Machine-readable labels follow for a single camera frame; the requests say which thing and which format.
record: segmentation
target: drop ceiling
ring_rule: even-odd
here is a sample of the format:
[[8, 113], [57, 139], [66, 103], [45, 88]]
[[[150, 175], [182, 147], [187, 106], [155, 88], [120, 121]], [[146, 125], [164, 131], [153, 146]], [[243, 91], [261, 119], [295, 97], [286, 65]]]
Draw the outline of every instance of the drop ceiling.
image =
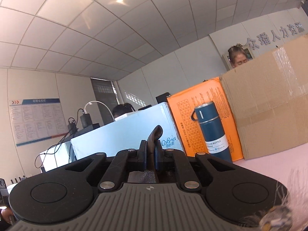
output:
[[0, 0], [0, 66], [119, 80], [301, 0]]

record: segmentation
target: notice poster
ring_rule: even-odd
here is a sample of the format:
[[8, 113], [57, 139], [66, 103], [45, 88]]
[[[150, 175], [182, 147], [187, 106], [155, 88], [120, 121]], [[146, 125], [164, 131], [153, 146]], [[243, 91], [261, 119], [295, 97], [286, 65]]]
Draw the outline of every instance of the notice poster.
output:
[[9, 100], [9, 105], [16, 146], [67, 133], [60, 99]]

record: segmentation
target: blue thermos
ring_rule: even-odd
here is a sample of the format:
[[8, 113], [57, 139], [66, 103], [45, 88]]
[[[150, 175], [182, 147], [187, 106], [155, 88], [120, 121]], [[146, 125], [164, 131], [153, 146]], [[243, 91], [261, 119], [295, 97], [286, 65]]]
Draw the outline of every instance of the blue thermos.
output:
[[214, 102], [210, 101], [195, 107], [191, 119], [199, 122], [208, 152], [212, 156], [232, 163], [227, 137]]

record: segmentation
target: hand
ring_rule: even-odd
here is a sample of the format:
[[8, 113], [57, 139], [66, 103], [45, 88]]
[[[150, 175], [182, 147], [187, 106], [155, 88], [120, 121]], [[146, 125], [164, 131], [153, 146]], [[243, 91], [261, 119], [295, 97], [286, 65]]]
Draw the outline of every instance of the hand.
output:
[[1, 216], [7, 223], [10, 223], [10, 216], [14, 216], [14, 214], [10, 208], [6, 208], [1, 210]]

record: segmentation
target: gray rubber base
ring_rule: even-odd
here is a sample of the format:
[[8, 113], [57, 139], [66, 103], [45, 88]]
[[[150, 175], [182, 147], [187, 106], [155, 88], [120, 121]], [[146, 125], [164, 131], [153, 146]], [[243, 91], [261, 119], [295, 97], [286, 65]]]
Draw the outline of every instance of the gray rubber base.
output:
[[238, 231], [239, 228], [214, 215], [200, 195], [183, 192], [175, 183], [125, 183], [116, 192], [100, 194], [86, 213], [73, 220], [54, 225], [35, 225], [19, 221], [10, 230]]

